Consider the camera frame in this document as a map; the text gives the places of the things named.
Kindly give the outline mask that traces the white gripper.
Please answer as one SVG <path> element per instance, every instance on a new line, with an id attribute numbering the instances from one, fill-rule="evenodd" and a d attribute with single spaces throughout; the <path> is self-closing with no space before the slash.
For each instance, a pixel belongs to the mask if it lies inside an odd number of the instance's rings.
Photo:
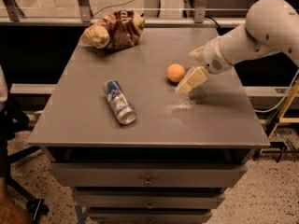
<path id="1" fill-rule="evenodd" d="M 232 68 L 232 65 L 224 59 L 221 53 L 219 37 L 212 39 L 202 47 L 192 50 L 189 56 L 198 60 L 204 67 L 192 67 L 175 88 L 176 94 L 187 94 L 202 85 L 208 80 L 209 73 L 217 75 Z"/>

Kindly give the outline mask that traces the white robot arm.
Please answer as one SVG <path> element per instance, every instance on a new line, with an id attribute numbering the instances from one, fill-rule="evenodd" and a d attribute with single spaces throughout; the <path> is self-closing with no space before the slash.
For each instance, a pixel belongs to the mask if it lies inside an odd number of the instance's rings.
<path id="1" fill-rule="evenodd" d="M 199 65 L 189 69 L 176 93 L 187 94 L 237 63 L 279 52 L 299 66 L 299 14 L 284 0 L 259 0 L 243 24 L 190 52 Z"/>

